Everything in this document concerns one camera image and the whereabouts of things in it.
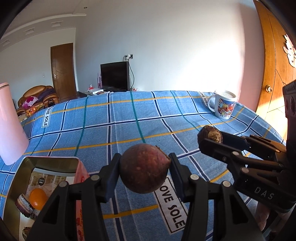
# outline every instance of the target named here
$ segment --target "white mug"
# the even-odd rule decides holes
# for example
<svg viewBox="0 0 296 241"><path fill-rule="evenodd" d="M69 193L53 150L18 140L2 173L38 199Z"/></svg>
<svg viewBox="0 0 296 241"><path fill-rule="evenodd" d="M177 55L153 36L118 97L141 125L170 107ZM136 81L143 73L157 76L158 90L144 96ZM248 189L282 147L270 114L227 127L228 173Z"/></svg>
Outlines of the white mug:
<svg viewBox="0 0 296 241"><path fill-rule="evenodd" d="M215 108L210 107L210 99L215 98ZM235 106L237 96L227 90L216 90L215 94L208 98L208 107L215 116L227 120L230 118Z"/></svg>

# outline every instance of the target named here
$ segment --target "pink bottle on tv stand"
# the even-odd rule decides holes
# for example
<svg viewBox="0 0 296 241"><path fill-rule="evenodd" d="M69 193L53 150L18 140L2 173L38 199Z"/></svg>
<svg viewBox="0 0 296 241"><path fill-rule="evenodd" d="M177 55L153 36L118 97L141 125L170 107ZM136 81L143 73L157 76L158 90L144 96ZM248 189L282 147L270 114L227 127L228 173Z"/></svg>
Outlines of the pink bottle on tv stand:
<svg viewBox="0 0 296 241"><path fill-rule="evenodd" d="M29 140L20 124L8 83L0 84L0 156L6 165L15 163Z"/></svg>

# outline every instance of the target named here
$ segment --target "orange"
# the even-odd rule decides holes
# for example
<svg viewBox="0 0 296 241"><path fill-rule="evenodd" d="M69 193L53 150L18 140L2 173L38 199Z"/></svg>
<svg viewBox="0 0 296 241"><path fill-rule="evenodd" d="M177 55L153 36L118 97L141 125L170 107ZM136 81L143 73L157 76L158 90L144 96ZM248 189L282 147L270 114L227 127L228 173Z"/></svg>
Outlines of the orange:
<svg viewBox="0 0 296 241"><path fill-rule="evenodd" d="M29 199L31 205L40 211L48 200L48 197L41 188L35 188L31 191Z"/></svg>

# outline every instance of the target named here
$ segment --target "door handle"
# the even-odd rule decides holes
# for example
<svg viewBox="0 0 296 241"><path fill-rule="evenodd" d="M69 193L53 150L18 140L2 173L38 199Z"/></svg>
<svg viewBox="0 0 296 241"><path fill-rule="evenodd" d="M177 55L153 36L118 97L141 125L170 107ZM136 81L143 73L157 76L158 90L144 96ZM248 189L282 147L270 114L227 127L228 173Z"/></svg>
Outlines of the door handle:
<svg viewBox="0 0 296 241"><path fill-rule="evenodd" d="M265 90L267 93L271 93L272 92L272 87L270 85L265 86Z"/></svg>

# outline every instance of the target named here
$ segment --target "plaid tablecloth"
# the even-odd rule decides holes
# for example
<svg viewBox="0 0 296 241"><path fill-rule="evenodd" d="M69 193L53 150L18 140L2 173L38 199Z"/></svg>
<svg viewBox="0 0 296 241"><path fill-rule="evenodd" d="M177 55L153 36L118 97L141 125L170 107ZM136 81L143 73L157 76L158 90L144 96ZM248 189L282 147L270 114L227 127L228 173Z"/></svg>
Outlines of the plaid tablecloth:
<svg viewBox="0 0 296 241"><path fill-rule="evenodd" d="M137 143L149 143L167 154L175 152L181 164L187 165L192 173L221 183L223 180L233 182L232 175L224 163L200 153L197 133L204 125L235 135L255 134L283 142L268 123L239 103L229 120L217 118L205 106L203 94L154 91L89 96L55 105L49 125L44 128L46 110L38 112L22 122L30 140L26 153L11 166L0 159L0 214L3 215L9 186L25 156L77 156L88 172L94 174L111 161L113 154L122 154ZM164 191L174 199L171 206L177 206L180 219L170 217L168 204L161 200ZM254 211L256 201L243 194L241 197ZM102 211L110 240L177 241L181 240L188 204L177 199L168 175L162 189L150 194L133 193L119 180L115 196L102 205ZM207 240L212 237L212 228L213 203L210 201Z"/></svg>

